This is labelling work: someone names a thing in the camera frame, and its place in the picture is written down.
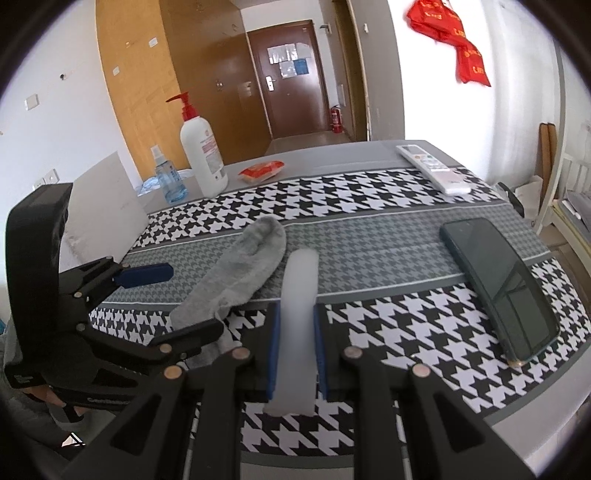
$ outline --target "ceiling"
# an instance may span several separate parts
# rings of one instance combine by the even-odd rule
[[[254,7],[255,5],[270,4],[275,0],[230,0],[240,10],[243,8]]]

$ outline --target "red fire extinguisher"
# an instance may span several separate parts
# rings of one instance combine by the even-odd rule
[[[338,106],[332,107],[330,109],[330,114],[332,116],[333,132],[336,134],[343,133],[343,121],[340,116],[340,108]]]

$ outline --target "spray nozzle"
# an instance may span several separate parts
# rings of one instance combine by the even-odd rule
[[[199,114],[195,110],[195,107],[189,103],[189,93],[183,92],[179,95],[175,95],[172,98],[166,100],[166,102],[172,102],[173,100],[182,100],[183,101],[183,120],[191,120],[192,118],[198,117]]]
[[[156,162],[156,165],[161,165],[162,163],[164,163],[166,161],[166,157],[162,153],[162,150],[160,150],[159,145],[154,145],[153,147],[151,147],[151,150],[152,150],[152,156],[154,157],[154,161]]]

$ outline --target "door handle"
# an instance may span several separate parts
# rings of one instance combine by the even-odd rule
[[[267,80],[267,86],[269,87],[269,91],[273,92],[275,90],[275,82],[277,80],[273,80],[270,76],[265,77],[265,79]]]

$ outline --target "wall outlet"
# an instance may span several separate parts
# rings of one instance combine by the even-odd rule
[[[37,94],[31,95],[25,100],[25,108],[27,110],[33,110],[36,106],[39,106],[39,96]]]
[[[40,186],[45,185],[45,178],[37,180],[33,184],[33,190],[37,190]]]
[[[56,169],[54,168],[53,170],[50,170],[45,174],[43,180],[47,185],[53,185],[54,183],[58,183],[60,181],[60,178],[57,175]]]

